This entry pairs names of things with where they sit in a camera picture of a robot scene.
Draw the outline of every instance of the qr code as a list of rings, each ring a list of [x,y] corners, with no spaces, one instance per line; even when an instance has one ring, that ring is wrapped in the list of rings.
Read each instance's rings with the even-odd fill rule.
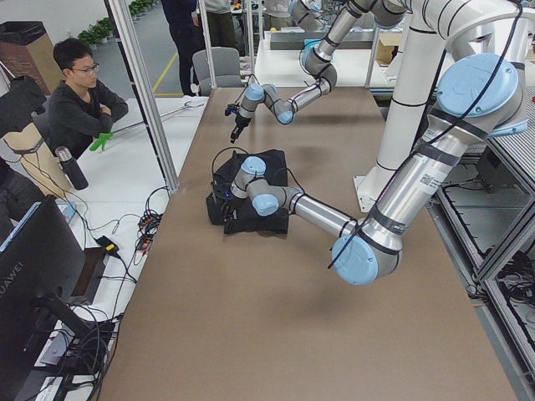
[[[430,185],[431,182],[433,182],[433,176],[429,174],[424,174],[424,176],[420,178],[420,182],[423,185]]]

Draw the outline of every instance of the green clip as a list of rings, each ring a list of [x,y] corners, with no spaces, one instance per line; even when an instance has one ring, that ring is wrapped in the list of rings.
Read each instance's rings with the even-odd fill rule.
[[[104,147],[106,146],[106,142],[110,140],[114,135],[111,132],[101,132],[99,134],[99,138],[91,144],[89,147],[89,150],[92,152],[95,152],[100,146],[102,146],[102,150],[104,151]]]

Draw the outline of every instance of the computer monitor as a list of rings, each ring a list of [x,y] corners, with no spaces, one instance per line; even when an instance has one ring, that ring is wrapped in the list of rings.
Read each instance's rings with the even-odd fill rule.
[[[3,245],[0,392],[15,399],[58,317],[82,336],[89,331],[67,306],[85,255],[53,197],[30,210]]]

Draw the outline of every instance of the office chair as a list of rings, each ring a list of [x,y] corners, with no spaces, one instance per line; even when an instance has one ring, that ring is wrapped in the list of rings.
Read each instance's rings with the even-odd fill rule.
[[[216,83],[221,88],[242,87],[240,78],[240,54],[235,48],[211,48],[214,60]],[[211,92],[210,70],[206,50],[193,54],[193,68],[199,79],[199,95],[207,96]]]

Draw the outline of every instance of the folded black fabric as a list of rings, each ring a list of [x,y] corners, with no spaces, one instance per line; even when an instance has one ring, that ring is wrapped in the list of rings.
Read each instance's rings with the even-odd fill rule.
[[[288,211],[279,209],[270,216],[261,217],[252,207],[250,199],[246,199],[238,208],[231,208],[225,201],[225,194],[242,162],[248,156],[259,157],[266,163],[265,178],[269,185],[288,185],[286,159],[281,150],[266,150],[255,155],[232,153],[232,157],[214,172],[212,193],[206,197],[208,217],[214,225],[224,226],[225,234],[241,231],[271,231],[285,234],[288,232]]]

